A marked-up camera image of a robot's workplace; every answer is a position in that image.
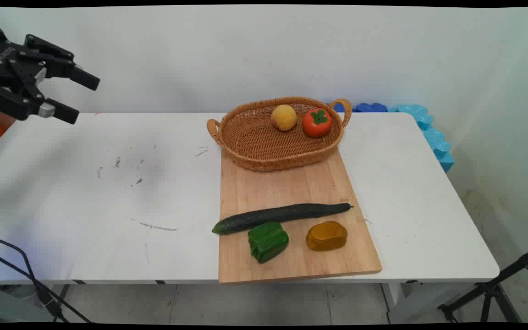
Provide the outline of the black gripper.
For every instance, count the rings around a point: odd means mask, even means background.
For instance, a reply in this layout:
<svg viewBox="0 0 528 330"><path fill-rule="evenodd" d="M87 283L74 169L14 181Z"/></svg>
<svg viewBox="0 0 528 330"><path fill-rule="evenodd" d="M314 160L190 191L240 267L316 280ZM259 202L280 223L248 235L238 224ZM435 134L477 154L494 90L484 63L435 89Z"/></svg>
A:
<svg viewBox="0 0 528 330"><path fill-rule="evenodd" d="M100 79L75 63L75 54L35 35L25 37L24 46L0 42L0 112L17 121L29 116L54 117L75 124L79 111L45 99L38 84L44 78L67 78L90 90Z"/></svg>

